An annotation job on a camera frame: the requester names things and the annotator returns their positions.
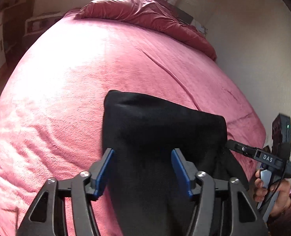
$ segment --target pink fleece bedspread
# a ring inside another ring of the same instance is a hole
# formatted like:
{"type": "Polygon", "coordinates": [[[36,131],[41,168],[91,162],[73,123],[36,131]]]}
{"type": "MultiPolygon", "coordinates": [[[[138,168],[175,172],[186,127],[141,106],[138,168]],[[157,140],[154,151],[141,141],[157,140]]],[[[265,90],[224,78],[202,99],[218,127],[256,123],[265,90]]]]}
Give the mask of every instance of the pink fleece bedspread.
{"type": "MultiPolygon", "coordinates": [[[[101,157],[111,89],[153,95],[225,117],[228,137],[262,147],[262,123],[205,54],[128,23],[65,16],[27,51],[0,97],[0,234],[16,227],[45,180],[71,178],[101,157]]],[[[247,177],[255,162],[234,153],[247,177]]],[[[73,223],[67,201],[69,235],[73,223]]],[[[102,236],[121,236],[107,191],[93,203],[102,236]]]]}

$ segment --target black cloth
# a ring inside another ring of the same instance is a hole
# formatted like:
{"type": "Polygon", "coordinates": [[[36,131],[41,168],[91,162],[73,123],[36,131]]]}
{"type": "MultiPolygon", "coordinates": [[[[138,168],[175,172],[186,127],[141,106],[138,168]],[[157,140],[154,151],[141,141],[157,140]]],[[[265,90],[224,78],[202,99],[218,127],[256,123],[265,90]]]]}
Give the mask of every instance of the black cloth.
{"type": "Polygon", "coordinates": [[[248,181],[224,146],[225,119],[149,95],[111,90],[104,101],[103,150],[115,150],[108,182],[124,236],[185,235],[194,203],[179,190],[171,151],[217,179],[248,181]]]}

